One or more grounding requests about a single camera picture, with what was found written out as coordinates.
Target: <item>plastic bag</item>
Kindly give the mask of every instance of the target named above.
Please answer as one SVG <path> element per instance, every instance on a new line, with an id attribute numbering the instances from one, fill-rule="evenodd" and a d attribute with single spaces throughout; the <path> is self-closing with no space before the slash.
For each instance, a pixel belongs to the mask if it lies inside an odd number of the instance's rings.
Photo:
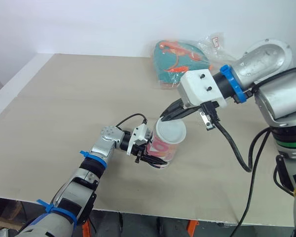
<path id="1" fill-rule="evenodd" d="M 217 72 L 234 59 L 222 47 L 222 33 L 212 34 L 198 42 L 159 41 L 153 52 L 153 65 L 161 88 L 175 88 L 183 74 L 190 70 Z"/>
<path id="2" fill-rule="evenodd" d="M 212 74 L 219 72 L 219 69 L 225 64 L 231 64 L 236 59 L 224 50 L 223 33 L 213 33 L 197 43 L 210 62 L 210 71 Z"/>

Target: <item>wooden board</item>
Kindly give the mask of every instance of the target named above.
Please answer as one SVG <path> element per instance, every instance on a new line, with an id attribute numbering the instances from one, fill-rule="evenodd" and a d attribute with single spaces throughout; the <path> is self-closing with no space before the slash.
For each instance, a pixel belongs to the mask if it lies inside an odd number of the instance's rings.
<path id="1" fill-rule="evenodd" d="M 150 127 L 178 99 L 158 88 L 148 58 L 54 55 L 0 115 L 0 197 L 50 201 L 82 161 L 103 126 L 141 112 Z M 218 109 L 247 161 L 253 137 L 267 127 L 254 99 Z M 139 124 L 140 118 L 124 128 Z M 116 151 L 97 190 L 95 208 L 237 222 L 251 175 L 215 129 L 197 114 L 184 119 L 187 136 L 173 163 L 158 170 Z M 293 225 L 293 198 L 275 186 L 277 151 L 270 138 L 259 162 L 245 223 Z"/>

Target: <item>white cup lid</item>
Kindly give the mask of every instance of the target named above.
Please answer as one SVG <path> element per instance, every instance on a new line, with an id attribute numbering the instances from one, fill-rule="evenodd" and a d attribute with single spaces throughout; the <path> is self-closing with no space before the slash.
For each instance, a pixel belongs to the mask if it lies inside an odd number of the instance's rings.
<path id="1" fill-rule="evenodd" d="M 177 144 L 185 139 L 186 127 L 181 119 L 162 122 L 160 118 L 156 124 L 156 133 L 164 142 Z"/>

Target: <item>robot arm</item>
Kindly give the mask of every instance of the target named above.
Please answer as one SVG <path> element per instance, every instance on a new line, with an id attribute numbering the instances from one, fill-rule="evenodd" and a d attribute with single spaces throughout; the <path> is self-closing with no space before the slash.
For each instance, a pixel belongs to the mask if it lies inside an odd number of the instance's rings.
<path id="1" fill-rule="evenodd" d="M 294 192 L 296 228 L 296 68 L 286 70 L 291 60 L 288 45 L 266 39 L 214 76 L 208 70 L 186 72 L 178 86 L 181 99 L 161 116 L 167 121 L 198 111 L 207 130 L 211 130 L 219 126 L 216 108 L 226 107 L 225 99 L 245 103 L 254 95 L 279 151 L 276 164 L 281 183 Z"/>
<path id="2" fill-rule="evenodd" d="M 76 225 L 89 217 L 99 185 L 114 149 L 128 151 L 140 160 L 151 164 L 167 162 L 145 153 L 150 132 L 145 123 L 132 134 L 115 126 L 105 127 L 90 152 L 81 151 L 85 157 L 80 167 L 57 192 L 51 203 L 38 202 L 46 207 L 46 213 L 25 226 L 18 237 L 70 237 Z"/>

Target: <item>pink cup label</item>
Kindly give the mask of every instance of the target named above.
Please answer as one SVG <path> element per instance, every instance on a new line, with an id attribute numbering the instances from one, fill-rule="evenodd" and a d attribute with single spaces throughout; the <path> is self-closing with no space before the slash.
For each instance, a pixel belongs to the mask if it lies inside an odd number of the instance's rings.
<path id="1" fill-rule="evenodd" d="M 162 141 L 153 131 L 152 142 L 147 144 L 147 153 L 150 156 L 159 157 L 164 161 L 172 160 L 178 144 L 169 144 Z"/>

